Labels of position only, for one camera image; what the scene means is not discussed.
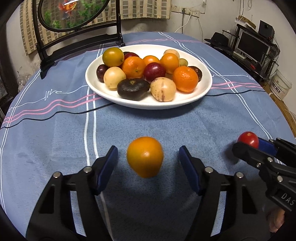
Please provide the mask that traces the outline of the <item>person right hand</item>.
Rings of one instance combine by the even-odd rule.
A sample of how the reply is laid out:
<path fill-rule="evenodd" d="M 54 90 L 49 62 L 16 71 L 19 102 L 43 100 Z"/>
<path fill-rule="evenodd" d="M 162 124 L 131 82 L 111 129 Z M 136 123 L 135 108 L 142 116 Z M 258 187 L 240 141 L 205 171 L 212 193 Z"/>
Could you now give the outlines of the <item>person right hand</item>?
<path fill-rule="evenodd" d="M 285 221 L 285 211 L 280 208 L 274 208 L 267 216 L 269 222 L 269 231 L 272 233 L 277 232 Z"/>

